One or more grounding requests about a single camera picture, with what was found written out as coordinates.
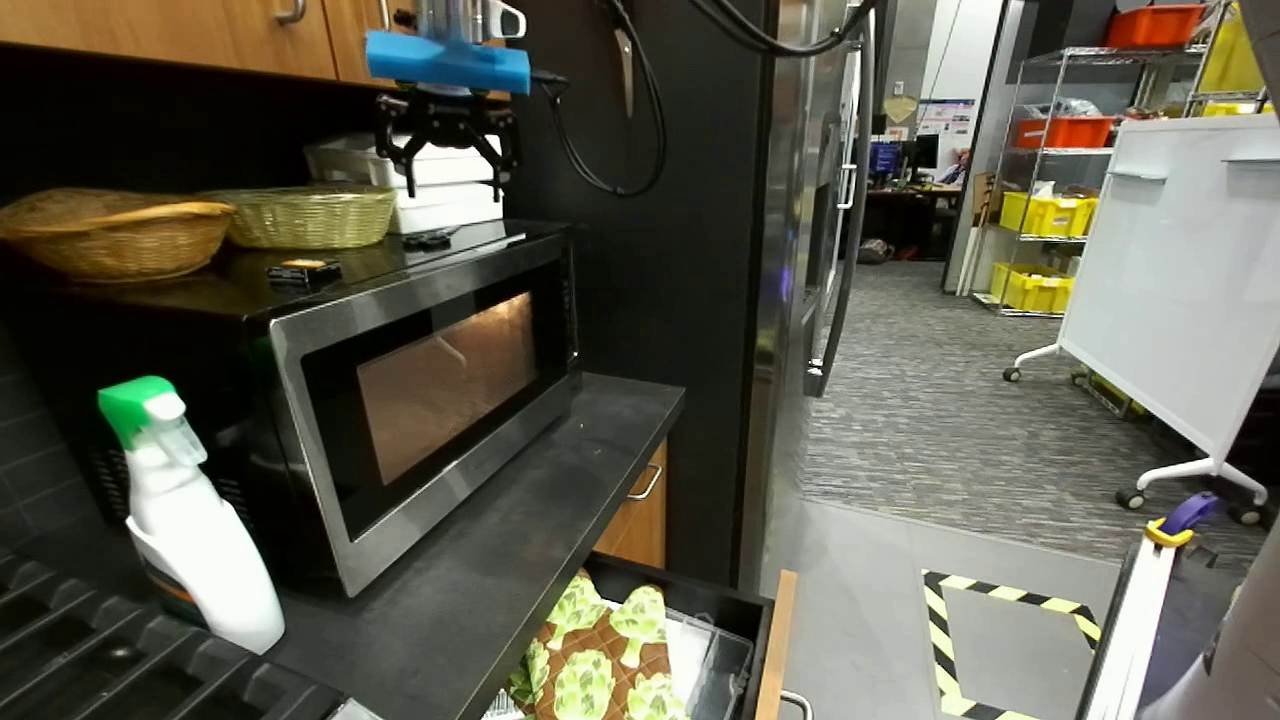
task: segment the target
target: plastic container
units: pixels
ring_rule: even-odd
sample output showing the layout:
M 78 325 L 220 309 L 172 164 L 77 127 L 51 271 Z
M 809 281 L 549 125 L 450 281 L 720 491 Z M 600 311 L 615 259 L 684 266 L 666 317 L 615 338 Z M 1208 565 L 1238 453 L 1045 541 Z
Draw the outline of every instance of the plastic container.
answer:
M 125 522 L 163 608 L 266 652 L 282 635 L 280 595 L 235 509 L 200 470 L 207 454 L 185 418 L 188 402 L 163 376 L 98 386 L 97 402 L 125 442 Z
M 1052 317 L 1058 301 L 1062 276 L 1011 271 L 1007 276 L 1007 309 L 1027 317 Z
M 996 303 L 1007 303 L 1015 276 L 1027 276 L 1027 271 L 1031 271 L 1027 265 L 992 265 L 992 288 L 988 288 L 988 294 L 992 294 Z
M 1011 125 L 1011 147 L 1106 147 L 1113 125 L 1113 115 L 1021 115 Z
M 1226 7 L 1208 61 L 1205 61 L 1205 77 L 1201 77 L 1201 93 L 1216 96 L 1216 93 L 1249 93 L 1261 96 L 1262 93 L 1262 71 L 1255 65 L 1238 2 Z M 1222 103 L 1216 115 L 1238 115 L 1252 111 L 1252 103 Z
M 1136 7 L 1117 13 L 1106 49 L 1183 49 L 1205 19 L 1205 7 Z
M 1070 201 L 1070 197 L 1052 197 L 1052 201 L 1045 205 L 1041 222 L 1037 222 L 1031 235 L 1041 235 L 1041 238 L 1070 238 L 1076 215 L 1078 215 L 1078 201 Z
M 1023 231 L 1027 201 L 1031 201 L 1027 191 L 1005 191 L 1001 227 Z
M 1070 238 L 1082 238 L 1097 215 L 1097 197 L 1078 197 L 1076 220 L 1070 220 Z
M 1056 291 L 1052 291 L 1052 317 L 1067 317 L 1070 288 L 1076 288 L 1076 281 L 1070 281 L 1070 276 L 1058 276 L 1058 281 L 1056 281 Z

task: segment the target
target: white wall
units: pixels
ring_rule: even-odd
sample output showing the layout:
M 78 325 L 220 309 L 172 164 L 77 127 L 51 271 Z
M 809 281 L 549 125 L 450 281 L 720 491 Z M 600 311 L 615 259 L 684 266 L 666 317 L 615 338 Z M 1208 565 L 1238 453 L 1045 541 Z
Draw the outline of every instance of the white wall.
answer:
M 935 0 L 921 101 L 980 101 L 1005 0 Z

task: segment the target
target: refrigerator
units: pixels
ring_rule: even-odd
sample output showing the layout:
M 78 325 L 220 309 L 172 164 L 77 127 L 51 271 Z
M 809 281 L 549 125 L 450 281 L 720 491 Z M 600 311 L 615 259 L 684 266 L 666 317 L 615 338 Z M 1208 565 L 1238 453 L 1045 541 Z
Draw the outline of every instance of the refrigerator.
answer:
M 849 227 L 859 227 L 849 164 L 867 137 L 849 125 L 862 115 L 859 67 L 876 49 L 770 61 L 690 0 L 624 0 L 665 96 L 666 160 L 653 191 L 609 197 L 575 176 L 564 137 L 610 182 L 634 182 L 658 147 L 620 19 L 609 0 L 518 7 L 532 65 L 566 86 L 564 125 L 538 93 L 517 103 L 509 215 L 580 227 L 585 369 L 689 386 L 666 437 L 666 569 L 767 586 L 770 541 L 803 474 L 809 362 L 841 338 L 849 301 Z M 844 19 L 844 0 L 734 7 L 790 44 Z

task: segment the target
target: white spray bottle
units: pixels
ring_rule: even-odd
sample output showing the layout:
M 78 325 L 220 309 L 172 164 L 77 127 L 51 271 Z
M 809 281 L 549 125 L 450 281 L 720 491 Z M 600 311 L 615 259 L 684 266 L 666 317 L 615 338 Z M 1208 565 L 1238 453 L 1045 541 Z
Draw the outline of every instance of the white spray bottle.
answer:
M 282 635 L 270 576 L 235 509 L 200 462 L 188 402 L 163 376 L 97 391 L 129 458 L 129 530 L 160 595 L 200 617 L 214 635 L 266 652 Z

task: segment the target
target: whiteboard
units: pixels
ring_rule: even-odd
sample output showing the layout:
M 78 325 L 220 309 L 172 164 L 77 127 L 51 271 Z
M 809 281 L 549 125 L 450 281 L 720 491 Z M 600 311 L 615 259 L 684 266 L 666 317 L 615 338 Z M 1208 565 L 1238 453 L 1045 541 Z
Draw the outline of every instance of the whiteboard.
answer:
M 1208 454 L 1280 349 L 1280 125 L 1125 125 L 1058 343 Z

